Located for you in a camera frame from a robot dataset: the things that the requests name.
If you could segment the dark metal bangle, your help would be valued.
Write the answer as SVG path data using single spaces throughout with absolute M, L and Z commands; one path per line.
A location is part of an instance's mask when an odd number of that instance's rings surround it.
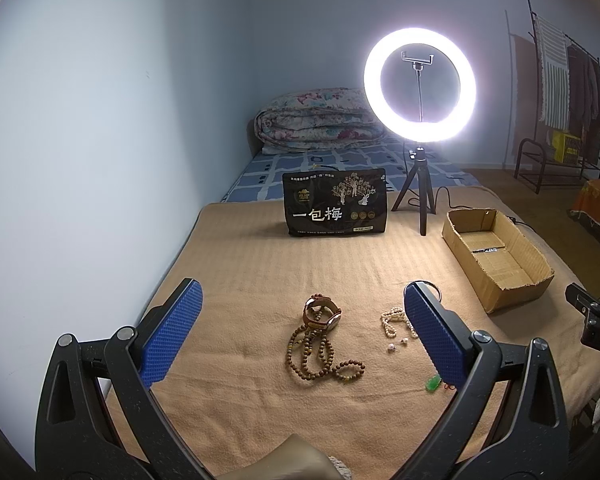
M 426 285 L 427 287 L 429 287 L 430 289 L 433 289 L 438 296 L 438 301 L 441 302 L 442 301 L 442 292 L 439 289 L 439 287 L 434 284 L 433 282 L 427 281 L 427 280 L 415 280 L 414 282 L 412 282 L 414 284 L 422 284 L 422 285 Z

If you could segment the red strap wristwatch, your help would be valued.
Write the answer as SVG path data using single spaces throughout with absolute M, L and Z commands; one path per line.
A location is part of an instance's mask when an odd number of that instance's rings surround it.
M 314 294 L 303 307 L 302 322 L 310 330 L 330 332 L 340 321 L 342 311 L 332 298 Z

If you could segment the cardboard box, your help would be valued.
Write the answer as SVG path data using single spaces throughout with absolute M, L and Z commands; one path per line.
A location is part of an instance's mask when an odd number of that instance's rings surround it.
M 540 298 L 555 276 L 542 252 L 499 210 L 451 210 L 442 237 L 486 313 Z

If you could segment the black clothes rack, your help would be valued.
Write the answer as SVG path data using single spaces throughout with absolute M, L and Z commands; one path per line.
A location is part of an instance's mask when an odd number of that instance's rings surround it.
M 531 136 L 518 143 L 514 178 L 542 188 L 600 178 L 600 59 L 533 9 L 536 90 Z

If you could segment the black tripod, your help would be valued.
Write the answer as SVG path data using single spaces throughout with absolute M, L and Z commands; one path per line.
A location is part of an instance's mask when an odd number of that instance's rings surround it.
M 436 201 L 434 200 L 434 189 L 431 185 L 430 171 L 426 150 L 419 145 L 412 156 L 413 166 L 406 175 L 406 180 L 401 191 L 391 207 L 391 211 L 398 211 L 404 197 L 408 191 L 411 191 L 411 184 L 417 179 L 418 184 L 418 211 L 419 211 L 419 234 L 427 234 L 428 214 L 436 213 Z

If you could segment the blue patterned bed sheet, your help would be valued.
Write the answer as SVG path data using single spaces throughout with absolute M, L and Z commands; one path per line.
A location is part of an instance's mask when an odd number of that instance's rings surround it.
M 400 190 L 413 162 L 416 150 L 412 142 L 389 136 L 360 148 L 336 148 L 327 151 L 257 154 L 226 192 L 224 203 L 266 202 L 283 197 L 282 177 L 286 172 L 335 168 L 354 171 L 370 168 L 386 170 L 388 190 Z

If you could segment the black snack bag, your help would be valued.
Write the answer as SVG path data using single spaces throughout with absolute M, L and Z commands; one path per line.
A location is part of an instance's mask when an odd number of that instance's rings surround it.
M 285 220 L 291 236 L 385 232 L 386 172 L 382 168 L 317 169 L 283 175 Z

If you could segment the yellow box on rack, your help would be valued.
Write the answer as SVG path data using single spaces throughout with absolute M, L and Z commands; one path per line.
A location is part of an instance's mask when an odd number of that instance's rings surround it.
M 554 161 L 564 165 L 578 162 L 581 151 L 581 139 L 559 130 L 552 131 L 552 148 Z

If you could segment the dark hanging clothes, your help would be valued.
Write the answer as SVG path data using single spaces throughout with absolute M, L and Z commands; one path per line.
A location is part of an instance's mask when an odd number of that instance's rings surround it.
M 570 44 L 569 132 L 581 140 L 581 156 L 591 164 L 600 157 L 600 63 Z

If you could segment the folded floral quilt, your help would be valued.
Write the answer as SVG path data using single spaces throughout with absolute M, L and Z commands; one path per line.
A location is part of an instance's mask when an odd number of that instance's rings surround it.
M 328 151 L 365 146 L 387 130 L 360 88 L 321 88 L 272 99 L 253 119 L 254 135 L 270 152 Z

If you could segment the phone holder clamp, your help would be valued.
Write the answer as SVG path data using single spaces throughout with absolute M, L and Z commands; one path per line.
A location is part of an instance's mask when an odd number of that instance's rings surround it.
M 406 51 L 401 52 L 401 60 L 405 63 L 410 63 L 412 69 L 416 73 L 420 73 L 425 66 L 431 66 L 434 62 L 434 56 L 430 54 L 428 58 L 414 58 L 414 56 L 408 55 Z

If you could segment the striped white towel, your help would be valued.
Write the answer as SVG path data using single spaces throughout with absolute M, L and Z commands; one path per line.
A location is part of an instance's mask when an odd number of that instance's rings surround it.
M 547 127 L 566 131 L 569 126 L 569 61 L 564 33 L 539 15 L 535 39 L 541 65 L 541 120 Z

